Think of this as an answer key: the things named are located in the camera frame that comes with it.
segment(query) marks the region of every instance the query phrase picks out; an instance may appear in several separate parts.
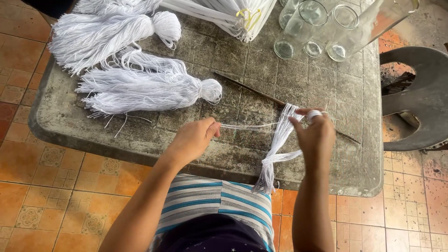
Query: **dirty table surface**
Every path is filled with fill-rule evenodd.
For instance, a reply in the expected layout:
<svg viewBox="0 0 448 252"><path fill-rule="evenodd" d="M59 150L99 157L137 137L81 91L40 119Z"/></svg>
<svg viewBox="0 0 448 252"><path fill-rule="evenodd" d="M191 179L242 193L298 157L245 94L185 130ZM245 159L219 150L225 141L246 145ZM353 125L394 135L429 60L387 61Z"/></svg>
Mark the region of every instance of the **dirty table surface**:
<svg viewBox="0 0 448 252"><path fill-rule="evenodd" d="M360 12L362 4L347 3ZM78 78L70 77L51 59L29 125L38 138L102 156L154 165L184 123L212 116L218 122L234 125L260 125L278 121L281 112L272 101L213 75L217 70L245 85L299 107L326 108L336 129L361 144L337 134L330 170L330 193L372 197L383 185L381 94L378 43L375 41L350 60L336 63L326 55L317 59L303 53L284 61L272 50L280 32L277 4L260 34L243 43L213 23L176 13L182 24L182 38L171 50L155 35L141 40L141 47L152 54L181 59L188 72L201 79L215 78L223 87L217 105L199 99L184 109L166 112L129 113L150 120L116 115L89 119L74 92ZM261 131L221 129L205 154L183 172L209 178L254 184L261 160L270 149L275 126ZM297 150L292 133L280 152ZM274 164L275 185L297 190L304 175L303 157Z"/></svg>

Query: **plastic chair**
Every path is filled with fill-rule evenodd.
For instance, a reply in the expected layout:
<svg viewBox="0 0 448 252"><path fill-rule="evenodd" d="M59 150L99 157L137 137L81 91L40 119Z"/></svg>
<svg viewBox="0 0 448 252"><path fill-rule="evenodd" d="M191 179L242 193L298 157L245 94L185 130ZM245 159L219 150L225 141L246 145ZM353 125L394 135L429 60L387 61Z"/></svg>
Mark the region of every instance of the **plastic chair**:
<svg viewBox="0 0 448 252"><path fill-rule="evenodd" d="M412 135L384 143L385 151L413 151L448 139L448 55L436 49L407 46L383 52L380 65L400 62L415 71L414 82L396 94L382 96L383 116L413 114L420 126Z"/></svg>

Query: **ring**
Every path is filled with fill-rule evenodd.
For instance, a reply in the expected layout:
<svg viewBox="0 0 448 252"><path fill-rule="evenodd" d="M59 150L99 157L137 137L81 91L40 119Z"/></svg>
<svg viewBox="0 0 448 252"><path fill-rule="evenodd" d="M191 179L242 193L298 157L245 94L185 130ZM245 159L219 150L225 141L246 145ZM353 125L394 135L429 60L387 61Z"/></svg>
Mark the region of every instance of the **ring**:
<svg viewBox="0 0 448 252"><path fill-rule="evenodd" d="M307 114L306 114L306 118L311 122L312 118L315 116L321 116L322 113L318 110L310 110Z"/></svg>

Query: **forearm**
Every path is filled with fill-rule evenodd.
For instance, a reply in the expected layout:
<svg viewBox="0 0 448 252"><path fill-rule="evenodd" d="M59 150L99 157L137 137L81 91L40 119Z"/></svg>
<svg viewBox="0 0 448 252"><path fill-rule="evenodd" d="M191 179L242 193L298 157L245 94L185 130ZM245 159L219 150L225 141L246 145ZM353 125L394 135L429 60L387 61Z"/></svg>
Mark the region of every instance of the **forearm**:
<svg viewBox="0 0 448 252"><path fill-rule="evenodd" d="M148 249L170 184L180 169L169 162L159 161L112 224L99 252L143 252Z"/></svg>
<svg viewBox="0 0 448 252"><path fill-rule="evenodd" d="M294 251L332 252L332 228L328 215L328 167L307 167L294 206Z"/></svg>

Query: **floor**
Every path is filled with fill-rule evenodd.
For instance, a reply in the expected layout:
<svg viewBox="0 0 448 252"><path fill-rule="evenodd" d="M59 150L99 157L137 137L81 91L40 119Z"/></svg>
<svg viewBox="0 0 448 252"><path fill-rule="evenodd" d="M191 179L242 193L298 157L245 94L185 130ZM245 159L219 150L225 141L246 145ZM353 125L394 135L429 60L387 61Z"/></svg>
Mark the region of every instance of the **floor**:
<svg viewBox="0 0 448 252"><path fill-rule="evenodd" d="M380 39L380 51L406 45L445 50L445 2L421 10ZM94 252L151 167L45 143L27 116L49 59L50 27L19 0L0 0L0 252ZM400 75L405 65L383 65ZM384 141L402 137L384 118ZM384 187L373 198L329 196L336 251L448 252L448 157L384 152ZM293 250L297 192L272 196L277 251Z"/></svg>

